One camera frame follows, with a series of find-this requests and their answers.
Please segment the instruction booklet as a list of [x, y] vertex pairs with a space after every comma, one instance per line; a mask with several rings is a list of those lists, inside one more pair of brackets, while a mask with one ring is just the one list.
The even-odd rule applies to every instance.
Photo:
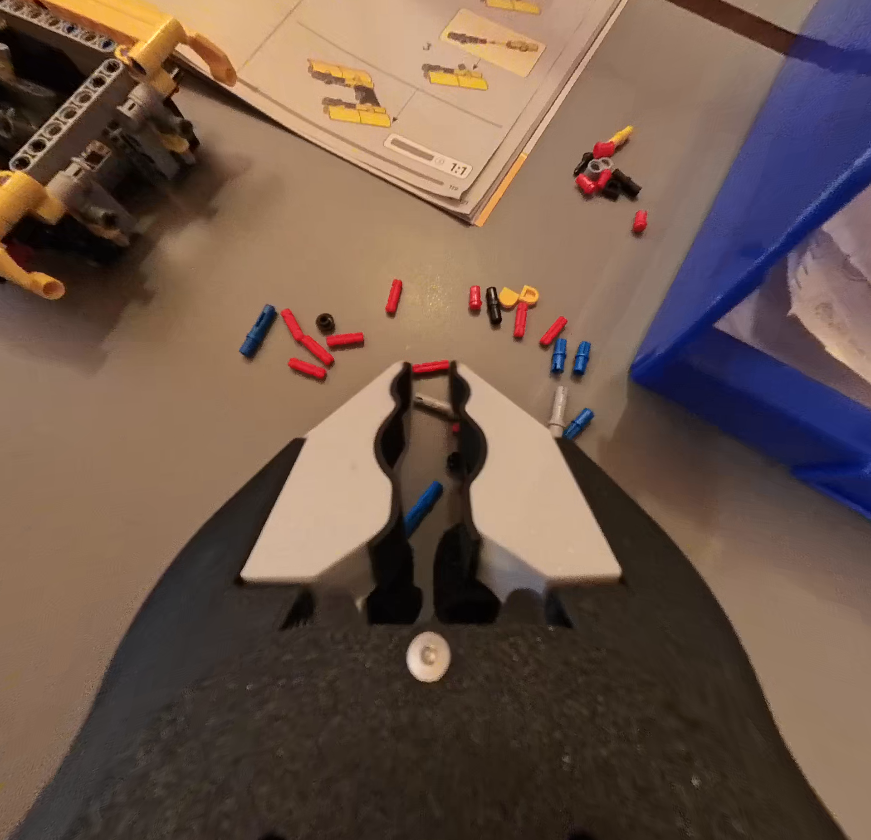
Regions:
[[628, 0], [142, 0], [231, 60], [233, 92], [481, 226]]

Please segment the yellow brick toy car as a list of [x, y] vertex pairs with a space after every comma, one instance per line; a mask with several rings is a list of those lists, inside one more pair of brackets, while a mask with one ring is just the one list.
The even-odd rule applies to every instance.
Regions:
[[1, 277], [47, 301], [38, 255], [109, 264], [144, 230], [144, 195], [200, 141], [175, 101], [181, 47], [237, 73], [206, 36], [141, 0], [1, 0]]

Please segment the grey desk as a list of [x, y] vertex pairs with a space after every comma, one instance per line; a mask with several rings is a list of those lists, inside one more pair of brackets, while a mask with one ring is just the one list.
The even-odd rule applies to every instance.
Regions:
[[592, 341], [582, 449], [690, 556], [869, 838], [869, 522], [628, 378], [780, 64], [629, 0], [482, 228], [187, 81], [203, 156], [139, 250], [61, 301], [2, 294], [2, 838], [180, 548], [286, 442], [401, 358], [547, 416], [547, 357], [464, 314], [476, 281], [539, 287]]

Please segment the brown desk divider strip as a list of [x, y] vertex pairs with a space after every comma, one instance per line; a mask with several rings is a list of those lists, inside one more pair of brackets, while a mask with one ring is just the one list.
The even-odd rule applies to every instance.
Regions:
[[663, 0], [733, 34], [786, 55], [798, 34], [725, 0]]

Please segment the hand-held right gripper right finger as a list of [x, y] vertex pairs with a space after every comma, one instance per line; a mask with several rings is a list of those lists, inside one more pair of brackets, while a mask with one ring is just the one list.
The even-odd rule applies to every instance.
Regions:
[[495, 622], [511, 595], [543, 604], [563, 587], [617, 584], [623, 571], [548, 429], [452, 362], [459, 422], [460, 521], [435, 553], [435, 616]]

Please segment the blue storage bin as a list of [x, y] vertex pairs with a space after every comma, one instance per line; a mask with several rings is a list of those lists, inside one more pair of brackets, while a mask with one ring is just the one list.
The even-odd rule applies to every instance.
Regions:
[[869, 20], [811, 9], [630, 371], [867, 519], [869, 409], [716, 323], [869, 187]]

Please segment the crumpled white paper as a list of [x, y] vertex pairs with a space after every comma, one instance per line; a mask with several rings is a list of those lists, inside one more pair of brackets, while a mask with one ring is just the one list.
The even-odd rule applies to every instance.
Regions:
[[870, 406], [870, 190], [815, 229], [716, 323]]

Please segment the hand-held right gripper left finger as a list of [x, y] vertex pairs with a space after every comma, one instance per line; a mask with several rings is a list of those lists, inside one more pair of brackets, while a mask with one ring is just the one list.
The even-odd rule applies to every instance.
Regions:
[[350, 597], [376, 625], [419, 616], [400, 467], [412, 403], [409, 363], [391, 364], [302, 439], [253, 549], [245, 584]]

